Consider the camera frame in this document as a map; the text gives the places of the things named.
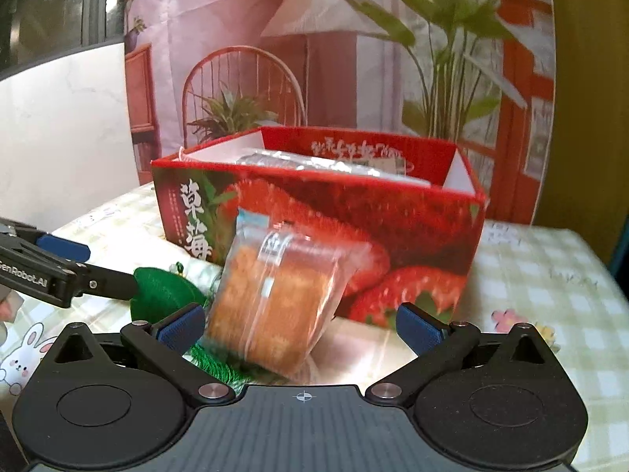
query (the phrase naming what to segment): white wall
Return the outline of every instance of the white wall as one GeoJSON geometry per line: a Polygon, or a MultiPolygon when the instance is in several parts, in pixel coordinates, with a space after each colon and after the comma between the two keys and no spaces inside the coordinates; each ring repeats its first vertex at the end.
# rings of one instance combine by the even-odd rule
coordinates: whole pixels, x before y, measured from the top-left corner
{"type": "Polygon", "coordinates": [[[0,216],[50,231],[136,186],[122,44],[0,81],[0,216]]]}

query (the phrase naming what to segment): crosshair marking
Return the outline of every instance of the crosshair marking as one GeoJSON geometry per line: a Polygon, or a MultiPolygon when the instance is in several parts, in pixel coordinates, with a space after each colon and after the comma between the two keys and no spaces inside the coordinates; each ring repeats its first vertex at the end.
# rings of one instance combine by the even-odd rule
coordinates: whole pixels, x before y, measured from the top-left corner
{"type": "Polygon", "coordinates": [[[297,394],[296,396],[293,396],[293,397],[297,398],[298,401],[301,401],[302,403],[305,403],[306,401],[309,401],[312,398],[315,398],[316,396],[313,396],[311,393],[306,392],[304,390],[303,392],[300,392],[299,394],[297,394]]]}

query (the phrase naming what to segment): backdrop poster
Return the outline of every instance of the backdrop poster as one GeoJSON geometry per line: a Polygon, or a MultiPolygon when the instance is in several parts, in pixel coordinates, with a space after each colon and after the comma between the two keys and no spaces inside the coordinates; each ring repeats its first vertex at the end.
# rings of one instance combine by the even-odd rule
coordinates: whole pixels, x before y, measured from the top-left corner
{"type": "Polygon", "coordinates": [[[141,178],[151,159],[261,121],[382,130],[457,141],[487,216],[533,219],[552,0],[128,0],[125,21],[141,178]]]}

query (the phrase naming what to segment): wooden cabinet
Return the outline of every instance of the wooden cabinet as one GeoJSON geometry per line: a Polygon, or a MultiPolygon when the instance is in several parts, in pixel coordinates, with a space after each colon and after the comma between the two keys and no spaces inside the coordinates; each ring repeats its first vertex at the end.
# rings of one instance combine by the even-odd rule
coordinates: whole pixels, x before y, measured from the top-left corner
{"type": "Polygon", "coordinates": [[[155,91],[151,63],[151,45],[146,44],[125,56],[127,100],[131,139],[140,184],[150,183],[151,160],[161,156],[159,128],[155,115],[155,91]]]}

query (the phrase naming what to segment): window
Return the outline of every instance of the window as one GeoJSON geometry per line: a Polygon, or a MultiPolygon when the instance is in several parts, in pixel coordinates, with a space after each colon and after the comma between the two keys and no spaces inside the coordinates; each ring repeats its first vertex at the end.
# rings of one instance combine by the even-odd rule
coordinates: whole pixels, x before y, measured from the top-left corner
{"type": "Polygon", "coordinates": [[[0,0],[0,78],[7,70],[122,38],[124,6],[125,0],[0,0]]]}
{"type": "Polygon", "coordinates": [[[81,45],[83,0],[0,0],[0,70],[81,45]]]}
{"type": "Polygon", "coordinates": [[[125,0],[106,0],[105,2],[105,35],[107,39],[122,36],[125,19],[125,0]]]}

